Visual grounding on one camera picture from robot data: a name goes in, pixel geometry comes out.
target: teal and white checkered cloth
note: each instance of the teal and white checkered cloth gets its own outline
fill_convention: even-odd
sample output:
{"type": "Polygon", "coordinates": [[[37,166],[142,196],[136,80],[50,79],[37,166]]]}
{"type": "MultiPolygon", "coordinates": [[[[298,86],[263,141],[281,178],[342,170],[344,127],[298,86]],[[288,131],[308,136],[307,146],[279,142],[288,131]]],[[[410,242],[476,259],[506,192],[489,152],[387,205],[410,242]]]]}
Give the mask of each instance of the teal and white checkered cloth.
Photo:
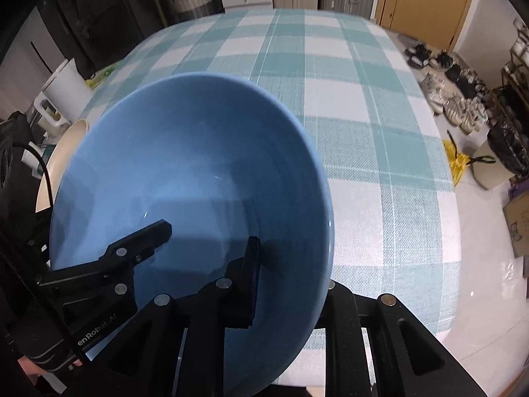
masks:
{"type": "MultiPolygon", "coordinates": [[[[446,335],[458,298],[456,197],[432,112],[386,32],[361,18],[302,10],[180,23],[138,45],[83,117],[94,124],[137,88],[191,71],[249,79],[299,118],[329,176],[333,279],[368,297],[393,293],[432,333],[446,335]]],[[[315,331],[279,383],[323,385],[324,347],[324,331],[315,331]]]]}

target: wooden door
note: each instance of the wooden door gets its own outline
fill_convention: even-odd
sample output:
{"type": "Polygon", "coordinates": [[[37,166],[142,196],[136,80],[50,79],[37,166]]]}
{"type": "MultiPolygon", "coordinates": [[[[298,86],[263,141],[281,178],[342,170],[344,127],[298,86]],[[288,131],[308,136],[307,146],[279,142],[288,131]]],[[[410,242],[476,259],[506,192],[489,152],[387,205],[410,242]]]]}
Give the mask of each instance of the wooden door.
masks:
{"type": "Polygon", "coordinates": [[[381,25],[437,49],[455,44],[470,0],[385,0],[381,25]]]}

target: white plate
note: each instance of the white plate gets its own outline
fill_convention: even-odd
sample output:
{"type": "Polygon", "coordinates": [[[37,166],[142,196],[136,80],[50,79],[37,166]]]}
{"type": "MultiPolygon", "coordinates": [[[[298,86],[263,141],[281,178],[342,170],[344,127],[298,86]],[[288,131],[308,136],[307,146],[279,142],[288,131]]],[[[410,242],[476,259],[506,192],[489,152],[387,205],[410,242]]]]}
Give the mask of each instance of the white plate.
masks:
{"type": "MultiPolygon", "coordinates": [[[[76,121],[66,132],[62,135],[61,140],[57,143],[53,153],[51,154],[50,160],[46,167],[48,173],[50,174],[50,183],[51,183],[51,193],[55,201],[55,196],[57,195],[57,190],[61,183],[62,175],[66,170],[66,166],[70,161],[70,157],[77,149],[81,140],[86,136],[90,126],[85,119],[79,119],[76,121]]],[[[42,175],[40,181],[39,193],[36,197],[36,207],[35,211],[40,212],[46,208],[50,207],[50,201],[48,198],[48,186],[46,184],[46,178],[42,175]]]]}

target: white container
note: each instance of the white container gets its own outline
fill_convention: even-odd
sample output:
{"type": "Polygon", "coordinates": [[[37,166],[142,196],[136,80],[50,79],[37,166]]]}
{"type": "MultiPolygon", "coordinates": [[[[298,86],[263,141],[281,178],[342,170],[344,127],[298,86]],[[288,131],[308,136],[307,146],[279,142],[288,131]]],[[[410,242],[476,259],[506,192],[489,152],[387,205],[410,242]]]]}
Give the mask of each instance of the white container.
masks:
{"type": "Polygon", "coordinates": [[[173,6],[177,13],[197,10],[213,0],[173,0],[173,6]]]}
{"type": "Polygon", "coordinates": [[[42,87],[33,104],[35,109],[53,127],[73,123],[93,97],[94,92],[77,71],[75,60],[64,60],[42,87]],[[52,115],[43,107],[49,101],[59,115],[52,115]]]}

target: black plastic bag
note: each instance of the black plastic bag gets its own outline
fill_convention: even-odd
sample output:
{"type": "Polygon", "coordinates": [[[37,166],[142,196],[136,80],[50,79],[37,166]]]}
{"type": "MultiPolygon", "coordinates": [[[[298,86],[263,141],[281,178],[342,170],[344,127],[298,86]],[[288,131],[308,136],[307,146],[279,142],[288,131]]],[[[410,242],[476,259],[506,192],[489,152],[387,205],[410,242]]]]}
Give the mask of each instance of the black plastic bag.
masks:
{"type": "Polygon", "coordinates": [[[487,140],[507,170],[523,179],[529,176],[529,155],[514,127],[500,121],[489,131],[487,140]]]}

